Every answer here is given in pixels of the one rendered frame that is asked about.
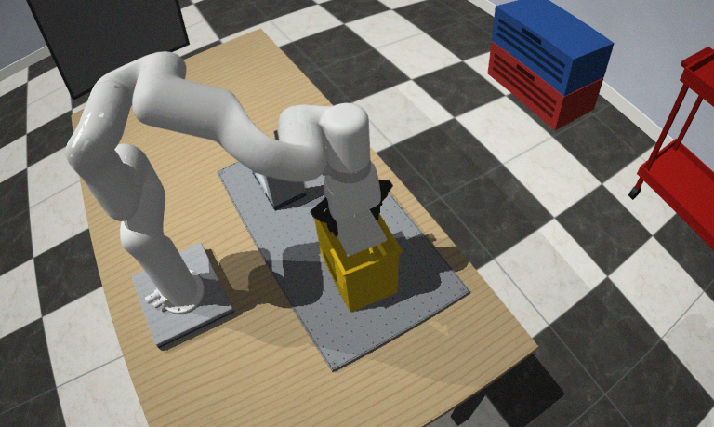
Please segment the yellow open-top bin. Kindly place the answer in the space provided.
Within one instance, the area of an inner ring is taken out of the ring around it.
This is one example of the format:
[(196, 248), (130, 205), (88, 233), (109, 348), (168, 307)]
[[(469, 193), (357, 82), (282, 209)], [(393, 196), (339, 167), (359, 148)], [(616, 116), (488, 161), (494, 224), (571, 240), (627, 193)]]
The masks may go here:
[(349, 257), (327, 223), (314, 218), (322, 258), (350, 312), (397, 293), (403, 251), (378, 215), (377, 223), (388, 241)]

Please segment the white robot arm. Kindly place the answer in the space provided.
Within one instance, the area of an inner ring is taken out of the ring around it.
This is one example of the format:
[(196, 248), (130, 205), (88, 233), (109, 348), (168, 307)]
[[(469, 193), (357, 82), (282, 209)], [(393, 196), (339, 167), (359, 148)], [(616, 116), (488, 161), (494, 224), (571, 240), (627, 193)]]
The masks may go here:
[(361, 106), (290, 106), (279, 117), (276, 140), (254, 125), (232, 92), (185, 80), (186, 70), (181, 56), (162, 51), (106, 73), (66, 146), (70, 166), (121, 221), (123, 248), (158, 287), (145, 300), (159, 299), (154, 308), (173, 314), (197, 307), (204, 284), (164, 235), (165, 189), (146, 154), (119, 144), (131, 106), (142, 124), (213, 140), (263, 176), (305, 182), (323, 174), (355, 183), (371, 170), (369, 119)]

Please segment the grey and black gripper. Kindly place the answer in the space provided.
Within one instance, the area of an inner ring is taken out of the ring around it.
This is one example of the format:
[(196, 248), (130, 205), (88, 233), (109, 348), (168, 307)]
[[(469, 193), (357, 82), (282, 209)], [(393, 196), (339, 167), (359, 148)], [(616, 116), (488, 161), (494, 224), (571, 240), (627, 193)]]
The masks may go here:
[(388, 196), (392, 186), (390, 180), (378, 179), (372, 161), (370, 173), (359, 182), (342, 183), (325, 175), (324, 200), (311, 210), (311, 214), (315, 219), (327, 223), (329, 232), (338, 236), (336, 220), (346, 219), (368, 209), (375, 219), (379, 220), (382, 201)]

